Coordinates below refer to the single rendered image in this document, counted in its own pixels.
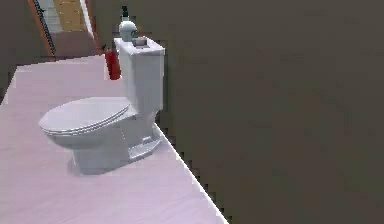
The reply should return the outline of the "white toilet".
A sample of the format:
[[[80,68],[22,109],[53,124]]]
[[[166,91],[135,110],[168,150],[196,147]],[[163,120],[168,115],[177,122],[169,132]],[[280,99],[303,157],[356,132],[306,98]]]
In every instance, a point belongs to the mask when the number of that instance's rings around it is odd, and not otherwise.
[[[70,101],[39,120],[43,133],[72,151],[83,174],[109,172],[151,154],[160,142],[156,115],[163,109],[165,48],[147,38],[146,48],[114,40],[122,96]]]

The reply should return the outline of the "white soap dispenser bottle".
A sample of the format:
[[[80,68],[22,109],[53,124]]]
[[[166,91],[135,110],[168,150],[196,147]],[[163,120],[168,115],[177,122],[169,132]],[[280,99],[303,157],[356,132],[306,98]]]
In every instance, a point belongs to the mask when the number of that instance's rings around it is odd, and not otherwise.
[[[122,6],[121,23],[119,24],[120,37],[125,42],[132,41],[137,34],[137,27],[134,22],[130,20],[128,7]]]

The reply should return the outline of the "orange room door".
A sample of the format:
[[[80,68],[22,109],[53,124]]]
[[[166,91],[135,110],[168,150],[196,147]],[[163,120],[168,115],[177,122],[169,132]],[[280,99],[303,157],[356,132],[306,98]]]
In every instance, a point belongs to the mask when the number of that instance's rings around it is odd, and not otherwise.
[[[42,40],[42,58],[57,61],[98,55],[96,34],[91,26],[88,0],[38,0],[45,10],[44,18],[52,36],[56,53],[50,52],[36,9],[32,0],[27,0]]]

